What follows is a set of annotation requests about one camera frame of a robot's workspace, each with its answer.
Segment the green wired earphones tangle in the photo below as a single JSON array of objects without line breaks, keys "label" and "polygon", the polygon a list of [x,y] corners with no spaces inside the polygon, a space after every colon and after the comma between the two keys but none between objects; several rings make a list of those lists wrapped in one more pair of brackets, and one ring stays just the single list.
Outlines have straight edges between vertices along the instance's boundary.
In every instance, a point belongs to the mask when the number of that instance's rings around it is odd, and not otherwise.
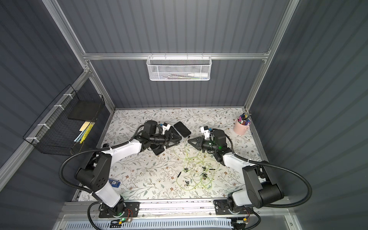
[{"label": "green wired earphones tangle", "polygon": [[181,163],[173,184],[184,191],[211,190],[221,165],[211,154],[196,150],[188,143],[178,150]]}]

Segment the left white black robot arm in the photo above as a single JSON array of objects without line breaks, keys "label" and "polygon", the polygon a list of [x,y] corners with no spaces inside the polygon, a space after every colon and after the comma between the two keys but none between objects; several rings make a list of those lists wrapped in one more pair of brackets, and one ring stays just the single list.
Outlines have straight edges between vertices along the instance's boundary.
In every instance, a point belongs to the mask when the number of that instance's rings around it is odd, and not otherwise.
[{"label": "left white black robot arm", "polygon": [[124,199],[109,182],[111,166],[147,149],[158,156],[167,148],[178,145],[181,140],[181,135],[173,126],[167,123],[160,125],[149,120],[136,129],[130,140],[113,147],[94,150],[90,159],[77,171],[76,179],[90,189],[89,193],[100,203],[109,208],[117,208],[124,203]]}]

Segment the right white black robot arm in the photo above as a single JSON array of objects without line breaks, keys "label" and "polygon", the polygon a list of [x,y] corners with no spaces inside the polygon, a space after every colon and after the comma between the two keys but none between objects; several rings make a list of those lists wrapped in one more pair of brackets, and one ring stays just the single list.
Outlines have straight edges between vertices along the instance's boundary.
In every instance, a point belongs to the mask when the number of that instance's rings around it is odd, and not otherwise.
[{"label": "right white black robot arm", "polygon": [[220,129],[205,129],[202,136],[188,140],[188,143],[201,152],[212,154],[223,166],[241,173],[245,188],[228,195],[226,207],[237,211],[240,207],[262,208],[284,198],[284,193],[275,178],[259,162],[251,163],[235,153],[231,138]]}]

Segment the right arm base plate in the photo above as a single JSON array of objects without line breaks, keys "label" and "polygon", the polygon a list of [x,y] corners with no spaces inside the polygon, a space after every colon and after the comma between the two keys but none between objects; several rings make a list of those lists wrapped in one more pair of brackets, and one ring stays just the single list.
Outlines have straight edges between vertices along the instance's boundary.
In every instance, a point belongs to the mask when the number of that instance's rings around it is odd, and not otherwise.
[{"label": "right arm base plate", "polygon": [[246,208],[253,209],[253,205],[237,206],[231,198],[213,200],[217,215],[246,215]]}]

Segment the blue-edged black smartphone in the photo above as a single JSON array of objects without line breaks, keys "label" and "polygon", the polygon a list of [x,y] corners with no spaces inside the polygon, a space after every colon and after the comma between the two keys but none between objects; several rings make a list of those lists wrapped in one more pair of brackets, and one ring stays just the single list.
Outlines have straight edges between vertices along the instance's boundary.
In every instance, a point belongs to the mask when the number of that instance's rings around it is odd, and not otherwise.
[{"label": "blue-edged black smartphone", "polygon": [[171,126],[169,129],[169,137],[171,142],[182,140],[182,136],[176,131],[173,126]]}]

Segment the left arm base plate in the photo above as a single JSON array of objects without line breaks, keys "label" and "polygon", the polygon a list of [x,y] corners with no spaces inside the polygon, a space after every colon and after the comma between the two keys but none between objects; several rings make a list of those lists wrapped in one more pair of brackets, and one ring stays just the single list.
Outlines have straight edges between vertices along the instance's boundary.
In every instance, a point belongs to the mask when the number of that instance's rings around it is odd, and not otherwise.
[{"label": "left arm base plate", "polygon": [[135,218],[140,210],[140,202],[120,202],[114,208],[102,204],[99,218]]}]

